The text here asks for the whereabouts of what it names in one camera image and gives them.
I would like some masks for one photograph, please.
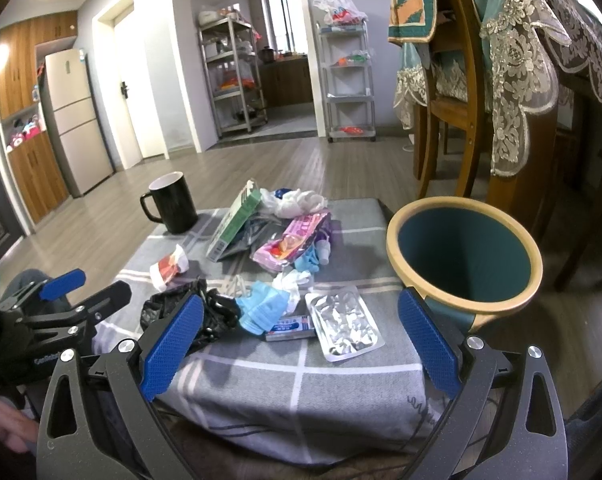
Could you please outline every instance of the wooden floor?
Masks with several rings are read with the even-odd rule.
[[[154,224],[139,206],[152,179],[169,171],[185,173],[197,208],[229,206],[248,178],[268,189],[314,189],[328,198],[376,197],[390,209],[415,198],[412,153],[405,140],[352,140],[328,144],[324,139],[264,142],[211,150],[203,154],[155,160],[118,173],[79,200],[67,202],[37,234],[23,240],[0,263],[0,291],[21,270],[37,267],[57,276],[74,267],[88,275],[79,301],[108,285]],[[439,164],[430,196],[452,194],[460,167],[458,141]],[[481,161],[473,197],[484,199],[489,161]],[[565,261],[588,213],[588,202],[566,189],[542,243],[545,267],[542,290],[519,314],[484,328],[494,347],[521,351],[534,343],[545,351],[569,416],[602,378],[602,229],[586,251],[567,290],[551,284]]]

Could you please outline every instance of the silver screw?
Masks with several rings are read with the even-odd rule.
[[[527,347],[527,353],[529,353],[534,359],[539,359],[543,355],[543,352],[538,346]]]
[[[64,363],[67,363],[68,361],[72,360],[72,358],[75,356],[75,351],[72,348],[67,348],[66,350],[63,350],[61,352],[61,360]]]
[[[125,339],[119,343],[119,346],[117,346],[117,348],[119,349],[119,352],[121,352],[123,354],[130,352],[134,347],[135,347],[135,342],[132,339]]]
[[[477,337],[476,335],[471,335],[467,339],[467,345],[474,350],[480,350],[483,348],[483,339]]]

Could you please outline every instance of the refrigerator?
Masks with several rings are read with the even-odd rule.
[[[113,172],[94,112],[88,71],[76,48],[45,57],[41,107],[70,194],[79,198]]]

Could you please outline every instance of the plaid cloth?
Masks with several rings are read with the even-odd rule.
[[[385,253],[387,223],[374,199],[338,200],[332,211],[330,263],[315,275],[315,291],[356,285],[385,346],[340,363],[326,361],[316,338],[265,342],[238,328],[186,357],[159,396],[183,416],[229,441],[297,464],[330,464],[369,449],[414,452],[444,409],[430,392],[417,352],[397,315],[399,291]],[[183,283],[204,276],[223,288],[235,274],[247,283],[273,276],[247,253],[216,264],[204,256],[225,209],[205,210],[190,232],[158,226],[117,275],[130,284],[130,304],[97,325],[94,350],[139,338],[140,311],[155,291],[150,265],[180,244],[190,259]]]

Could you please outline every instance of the blue gripper pad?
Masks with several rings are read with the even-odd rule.
[[[81,269],[74,269],[58,278],[46,282],[39,291],[39,297],[43,301],[58,300],[61,296],[64,296],[85,284],[86,273]]]
[[[432,383],[454,399],[461,389],[456,356],[447,345],[430,316],[421,306],[421,298],[405,289],[399,294],[399,320],[416,349]]]
[[[146,356],[139,388],[148,402],[168,389],[202,324],[203,301],[193,295],[172,317]]]

